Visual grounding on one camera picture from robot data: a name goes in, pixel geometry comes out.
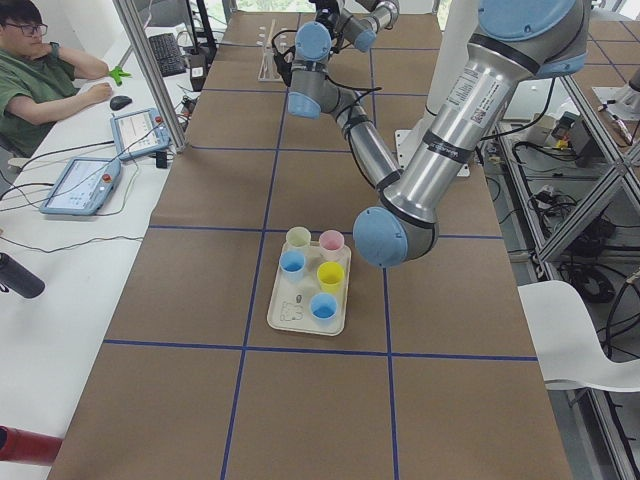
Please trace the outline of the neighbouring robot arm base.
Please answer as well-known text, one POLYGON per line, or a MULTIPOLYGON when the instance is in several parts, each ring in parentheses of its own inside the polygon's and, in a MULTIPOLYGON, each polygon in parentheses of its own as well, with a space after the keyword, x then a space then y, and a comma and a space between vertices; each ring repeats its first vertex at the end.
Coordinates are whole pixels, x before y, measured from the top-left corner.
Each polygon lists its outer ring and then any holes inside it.
POLYGON ((593 87, 604 113, 626 146, 632 146, 639 127, 639 70, 621 87, 593 87))

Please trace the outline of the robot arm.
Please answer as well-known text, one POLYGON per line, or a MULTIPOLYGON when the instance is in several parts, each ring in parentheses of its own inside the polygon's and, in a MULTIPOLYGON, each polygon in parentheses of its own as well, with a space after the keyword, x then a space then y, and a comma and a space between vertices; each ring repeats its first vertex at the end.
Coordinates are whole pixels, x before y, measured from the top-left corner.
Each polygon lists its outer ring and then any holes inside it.
POLYGON ((391 154, 350 87, 332 82, 328 62, 340 41, 367 51, 399 17, 395 1, 367 1, 354 16, 340 1, 316 3, 300 27, 291 66, 290 114, 333 117, 379 202, 358 215, 355 246, 371 265, 387 268, 428 253, 438 238, 436 209, 475 147, 519 83, 580 70, 591 14, 587 1, 455 1, 444 42, 462 53, 441 53, 456 67, 449 92, 429 109, 406 164, 391 154))
POLYGON ((345 46, 367 52, 381 30, 392 29, 400 15, 397 1, 357 1, 367 13, 356 17, 345 7, 344 1, 312 0, 315 20, 324 25, 335 42, 332 50, 339 52, 345 46))

